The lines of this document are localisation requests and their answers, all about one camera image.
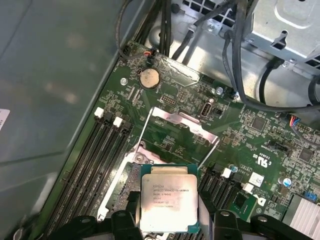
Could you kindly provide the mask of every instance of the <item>chip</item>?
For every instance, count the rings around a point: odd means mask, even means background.
[[[231,143],[231,138],[230,137],[228,137],[228,136],[225,136],[224,138],[223,138],[223,143],[224,144],[230,144]]]
[[[286,186],[279,186],[278,192],[282,195],[287,195],[289,193],[289,188]]]
[[[256,117],[251,127],[261,132],[264,129],[265,123],[266,121],[263,118]]]
[[[247,198],[245,196],[243,196],[242,194],[238,194],[238,196],[236,196],[236,199],[234,200],[234,204],[239,208],[242,209],[243,205],[245,204]]]
[[[308,163],[310,162],[313,155],[314,155],[314,152],[312,150],[304,147],[300,153],[299,158]]]
[[[277,201],[277,199],[278,199],[278,197],[276,195],[272,195],[270,201],[275,203]]]

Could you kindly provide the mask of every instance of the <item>white connector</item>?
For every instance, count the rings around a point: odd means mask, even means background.
[[[94,115],[95,115],[96,117],[98,117],[98,118],[102,118],[102,117],[104,116],[104,113],[105,113],[105,111],[104,111],[103,108],[97,107],[96,110],[95,110],[95,112],[94,112]]]

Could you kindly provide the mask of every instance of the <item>metal bracket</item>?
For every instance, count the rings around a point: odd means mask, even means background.
[[[188,30],[195,33],[197,31],[198,27],[194,25],[193,23],[188,25]]]
[[[148,117],[146,118],[141,135],[138,140],[138,144],[140,144],[140,142],[142,140],[142,137],[144,135],[144,132],[147,128],[147,125],[148,125],[148,122],[149,122],[151,116],[159,117],[159,118],[166,120],[172,124],[185,125],[185,126],[189,127],[189,130],[191,133],[208,140],[209,143],[212,144],[212,149],[204,157],[204,159],[199,163],[198,169],[200,169],[204,165],[204,163],[207,161],[207,159],[212,154],[212,152],[215,150],[215,148],[217,147],[217,144],[220,141],[218,136],[204,130],[200,124],[200,121],[195,119],[194,117],[189,116],[183,112],[168,113],[158,107],[153,107],[153,108],[151,108],[151,110],[148,114]]]
[[[140,137],[138,139],[137,144],[132,148],[131,151],[125,154],[118,170],[116,171],[116,174],[103,198],[103,201],[98,209],[97,212],[97,220],[103,221],[107,215],[107,213],[110,211],[108,208],[106,208],[106,205],[115,190],[115,187],[121,178],[121,175],[128,163],[137,163],[137,164],[168,164],[168,162],[164,162],[160,159],[160,157],[157,154],[154,154],[153,152],[150,152],[146,150],[143,147],[142,144],[142,137],[145,133],[145,130],[147,128],[147,125],[149,123],[150,117],[159,117],[163,120],[166,120],[172,124],[182,124],[184,126],[189,127],[189,130],[191,133],[202,137],[209,141],[210,144],[212,144],[212,149],[209,151],[209,153],[204,157],[204,159],[199,163],[198,169],[203,166],[203,164],[206,162],[206,160],[209,158],[211,153],[215,150],[219,138],[216,135],[213,135],[212,133],[204,130],[200,124],[200,121],[185,114],[182,112],[176,112],[176,113],[168,113],[158,107],[152,107],[147,118],[145,121],[145,124],[143,126],[142,132],[140,134]]]

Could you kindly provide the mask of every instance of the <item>capacitor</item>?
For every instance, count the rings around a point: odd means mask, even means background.
[[[289,188],[292,184],[292,181],[290,178],[285,177],[285,176],[281,176],[278,178],[278,183]]]
[[[235,166],[235,165],[233,165],[233,164],[230,164],[230,165],[229,165],[229,169],[230,169],[231,172],[233,172],[233,173],[238,172],[238,167]]]

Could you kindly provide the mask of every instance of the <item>black ram slot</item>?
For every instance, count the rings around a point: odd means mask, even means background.
[[[109,131],[110,131],[110,127],[104,126],[102,134],[100,134],[100,136],[97,139],[97,144],[94,146],[93,150],[89,152],[86,158],[87,161],[85,163],[85,167],[83,170],[80,170],[79,172],[79,179],[76,182],[75,187],[72,189],[72,193],[70,194],[70,196],[68,196],[67,203],[64,205],[64,208],[63,208],[63,213],[60,214],[60,217],[59,217],[60,220],[55,224],[53,228],[54,230],[62,227],[62,225],[64,225],[70,220],[69,219],[70,212],[73,211],[73,209],[75,208],[75,206],[79,201],[77,196],[85,188],[86,183],[88,182],[87,179],[91,175],[92,166],[94,165],[98,154],[102,150],[103,143],[107,138]]]
[[[83,197],[82,203],[79,205],[80,209],[76,211],[76,214],[82,215],[87,211],[87,206],[94,198],[95,191],[99,188],[99,185],[103,182],[104,175],[109,173],[112,167],[115,164],[116,158],[109,159],[109,155],[111,154],[112,149],[115,148],[114,153],[117,152],[119,146],[124,141],[125,136],[121,134],[122,130],[116,129],[115,137],[110,138],[110,140],[106,143],[108,147],[106,147],[103,151],[103,154],[100,157],[98,162],[98,167],[95,170],[92,181],[87,188],[86,195]]]
[[[235,186],[231,188],[230,192],[225,197],[224,203],[221,205],[221,209],[226,209],[229,206],[230,202],[232,202],[235,199],[239,191],[240,189]]]
[[[217,188],[219,184],[219,178],[214,177],[211,179],[209,189],[207,190],[210,194],[213,193],[213,191]]]
[[[115,163],[117,162],[117,159],[120,157],[121,153],[122,153],[122,150],[126,144],[126,140],[129,136],[129,133],[130,133],[130,127],[131,125],[129,126],[129,129],[124,129],[122,131],[122,135],[121,135],[121,139],[119,141],[119,144],[117,145],[116,147],[116,150],[114,152],[114,154],[111,156],[111,159],[107,162],[107,166],[105,168],[105,171],[103,173],[103,176],[101,178],[101,180],[99,181],[98,183],[98,186],[96,188],[96,191],[94,192],[94,194],[92,195],[91,197],[91,200],[89,200],[88,204],[87,204],[87,207],[84,208],[84,212],[83,214],[90,214],[91,211],[93,210],[94,208],[94,205],[95,205],[95,202],[97,200],[97,198],[100,196],[100,195],[104,195],[104,192],[103,191],[103,188],[110,176],[110,173],[115,165]]]
[[[217,191],[216,195],[213,198],[213,205],[217,208],[220,209],[219,206],[219,201],[224,194],[224,192],[228,189],[228,183],[226,182],[225,179],[221,180],[221,184],[219,185],[219,190]]]
[[[86,183],[82,182],[82,189],[77,193],[78,196],[80,196],[79,201],[74,206],[74,208],[69,209],[69,214],[66,220],[70,220],[80,214],[80,210],[82,206],[84,205],[88,195],[93,190],[92,187],[94,186],[95,182],[97,181],[98,174],[101,171],[101,167],[106,160],[105,156],[111,151],[112,146],[114,145],[114,142],[116,141],[118,137],[118,128],[115,126],[112,126],[110,133],[107,134],[107,136],[101,141],[101,147],[100,150],[97,152],[97,154],[93,158],[93,163],[89,166],[89,172],[85,172],[84,176],[86,176]]]
[[[80,168],[83,165],[85,156],[88,154],[88,152],[90,151],[90,149],[92,148],[92,146],[95,143],[96,137],[100,132],[102,126],[102,122],[100,121],[96,121],[94,123],[94,126],[88,136],[88,138],[86,139],[84,146],[77,158],[77,161],[75,163],[75,166],[72,168],[71,172],[69,173],[69,175],[67,176],[66,179],[66,183],[63,187],[63,190],[60,192],[58,200],[57,200],[57,204],[56,207],[54,208],[54,210],[51,212],[49,218],[48,218],[48,223],[46,225],[45,228],[45,233],[48,233],[48,231],[50,230],[52,224],[54,222],[57,221],[57,217],[59,217],[59,212],[62,211],[63,205],[66,201],[66,197],[68,195],[69,189],[71,188],[71,186],[69,185],[70,182],[72,182],[72,180],[75,178],[75,176],[77,175],[78,171],[80,170]]]
[[[231,182],[229,182],[224,191],[222,192],[222,195],[219,197],[218,202],[216,204],[216,208],[217,209],[223,209],[223,205],[225,204],[228,196],[230,195],[230,192],[232,191],[232,189],[234,188],[233,185],[231,185]]]

